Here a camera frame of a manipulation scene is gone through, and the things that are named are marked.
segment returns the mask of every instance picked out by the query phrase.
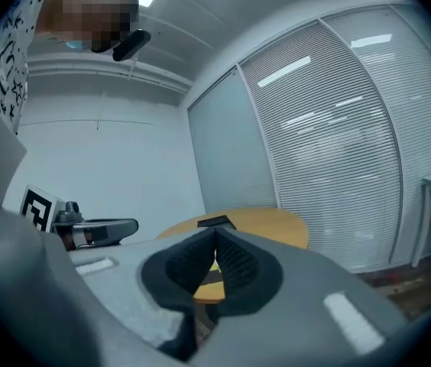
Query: round wooden table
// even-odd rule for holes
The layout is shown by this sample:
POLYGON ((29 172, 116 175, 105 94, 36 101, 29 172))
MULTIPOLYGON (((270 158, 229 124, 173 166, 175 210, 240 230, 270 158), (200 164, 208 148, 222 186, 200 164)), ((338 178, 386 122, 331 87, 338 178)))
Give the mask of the round wooden table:
MULTIPOLYGON (((309 236, 305 222, 298 216, 284 209, 278 208, 239 208, 227 209, 208 215, 197 216, 170 227, 162 232, 158 238, 189 232, 197 228, 200 220, 227 216, 234 227, 241 232, 259 235, 276 242, 307 248, 309 236)), ((224 299, 224 285, 219 266, 214 261, 210 271, 199 287, 195 300, 202 304, 216 304, 224 299)))

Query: floor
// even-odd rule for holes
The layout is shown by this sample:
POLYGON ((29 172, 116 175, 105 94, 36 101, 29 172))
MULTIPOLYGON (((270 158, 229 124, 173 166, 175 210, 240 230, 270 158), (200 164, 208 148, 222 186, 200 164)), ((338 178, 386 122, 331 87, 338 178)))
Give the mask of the floor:
MULTIPOLYGON (((431 309, 431 256, 417 268, 410 265, 387 271, 358 275, 375 290, 393 301, 409 320, 431 309)), ((196 337, 200 345, 216 325, 209 319, 205 306, 196 305, 196 337)))

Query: black pattern print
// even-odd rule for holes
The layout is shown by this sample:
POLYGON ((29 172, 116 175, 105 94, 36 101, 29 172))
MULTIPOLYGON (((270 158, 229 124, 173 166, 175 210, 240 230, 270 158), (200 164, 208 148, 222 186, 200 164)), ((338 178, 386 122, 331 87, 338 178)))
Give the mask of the black pattern print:
POLYGON ((15 101, 17 103, 18 106, 18 100, 22 99, 22 83, 19 81, 18 83, 15 82, 15 78, 14 78, 14 88, 11 89, 11 91, 15 94, 15 101))
POLYGON ((12 119, 15 117, 15 115, 14 115, 14 109, 15 109, 15 106, 10 105, 10 112, 8 114, 8 115, 10 115, 10 121, 12 121, 12 119))
POLYGON ((22 11, 20 11, 20 12, 18 13, 18 15, 17 15, 17 17, 15 18, 15 21, 14 21, 14 28, 16 28, 17 30, 18 30, 18 24, 19 24, 20 22, 22 22, 22 23, 23 23, 21 15, 22 15, 22 11))
MULTIPOLYGON (((10 76, 10 72, 14 67, 15 57, 13 55, 15 48, 15 41, 10 41, 7 43, 5 48, 0 53, 0 72, 6 72, 6 78, 10 76)), ((2 83, 2 78, 0 77, 0 90, 2 94, 5 95, 8 90, 8 85, 6 83, 2 83)))
POLYGON ((34 220, 32 220, 32 223, 36 227, 37 225, 40 225, 41 231, 46 231, 47 220, 49 219, 50 208, 52 207, 52 205, 53 204, 48 199, 42 196, 39 196, 33 190, 29 189, 25 196, 24 205, 22 206, 21 212, 22 212, 22 215, 24 216, 27 216, 28 212, 33 213, 34 220), (44 217, 42 218, 41 218, 41 211, 37 208, 38 207, 37 204, 40 204, 45 208, 44 217))
POLYGON ((13 3, 10 6, 10 9, 6 13, 5 20, 3 22, 3 28, 2 30, 5 31, 9 26, 16 27, 17 24, 17 18, 21 15, 22 11, 20 11, 18 14, 15 13, 15 10, 20 5, 20 0, 17 0, 15 3, 13 3))

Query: black gripper pad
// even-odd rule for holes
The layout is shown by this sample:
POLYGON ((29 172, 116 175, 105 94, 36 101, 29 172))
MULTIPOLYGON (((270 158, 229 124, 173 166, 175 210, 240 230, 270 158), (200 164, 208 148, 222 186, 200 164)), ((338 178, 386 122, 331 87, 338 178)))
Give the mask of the black gripper pad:
POLYGON ((193 295, 212 266, 214 252, 225 291, 217 317, 256 313, 282 284, 282 267, 272 254, 224 228, 203 230, 153 254, 141 269, 141 280, 159 306, 185 314, 177 337, 159 348, 180 360, 196 351, 193 295))
POLYGON ((215 233, 216 259, 225 292, 225 299, 217 306, 218 315, 256 313, 282 285, 284 272, 280 263, 269 252, 237 238, 226 229, 215 229, 215 233))
POLYGON ((185 314, 177 337, 159 350, 186 361, 196 351, 193 295, 214 262, 213 229, 206 229, 153 254, 141 269, 141 280, 157 304, 185 314))

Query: white wall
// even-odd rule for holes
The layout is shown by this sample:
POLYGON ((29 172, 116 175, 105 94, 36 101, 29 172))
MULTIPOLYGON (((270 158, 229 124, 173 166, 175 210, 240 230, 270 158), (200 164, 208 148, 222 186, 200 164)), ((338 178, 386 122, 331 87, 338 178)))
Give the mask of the white wall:
POLYGON ((205 213, 186 113, 158 102, 171 94, 91 75, 31 77, 29 87, 18 133, 28 153, 4 208, 17 212, 33 184, 77 201, 86 219, 136 218, 128 242, 205 213))
POLYGON ((188 109, 219 77, 269 39, 303 22, 363 5, 410 3, 415 0, 299 0, 262 19, 217 53, 195 79, 180 108, 188 109))

